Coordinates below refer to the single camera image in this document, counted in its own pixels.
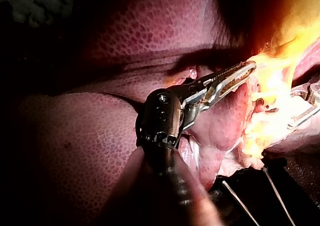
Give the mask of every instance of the metal wire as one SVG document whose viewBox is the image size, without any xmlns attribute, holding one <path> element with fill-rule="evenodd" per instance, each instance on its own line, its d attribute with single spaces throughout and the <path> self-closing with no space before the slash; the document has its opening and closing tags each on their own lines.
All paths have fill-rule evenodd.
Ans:
<svg viewBox="0 0 320 226">
<path fill-rule="evenodd" d="M 258 222 L 255 220 L 255 218 L 252 216 L 252 214 L 249 212 L 248 208 L 245 206 L 245 204 L 240 200 L 238 195 L 232 190 L 232 188 L 229 186 L 229 184 L 226 181 L 222 181 L 223 186 L 230 192 L 230 194 L 234 197 L 234 199 L 240 204 L 242 209 L 246 212 L 246 214 L 252 219 L 252 221 L 255 223 L 256 226 L 260 226 Z"/>
<path fill-rule="evenodd" d="M 287 211 L 287 208 L 286 208 L 284 202 L 282 201 L 282 199 L 281 199 L 281 197 L 280 197 L 280 194 L 279 194 L 276 186 L 274 185 L 274 182 L 271 180 L 271 177 L 270 177 L 270 175 L 269 175 L 269 173 L 268 173 L 268 169 L 267 169 L 266 167 L 263 167 L 262 170 L 263 170 L 264 174 L 267 176 L 267 178 L 268 178 L 268 180 L 269 180 L 269 182 L 270 182 L 270 184 L 271 184 L 271 186 L 272 186 L 272 188 L 273 188 L 273 191 L 274 191 L 276 197 L 277 197 L 278 200 L 280 201 L 280 204 L 281 204 L 282 208 L 284 209 L 284 211 L 285 211 L 285 213 L 286 213 L 286 216 L 287 216 L 288 219 L 290 220 L 291 224 L 292 224 L 293 226 L 296 226 L 295 223 L 294 223 L 294 221 L 293 221 L 292 218 L 290 217 L 290 215 L 289 215 L 289 213 L 288 213 L 288 211 Z"/>
</svg>

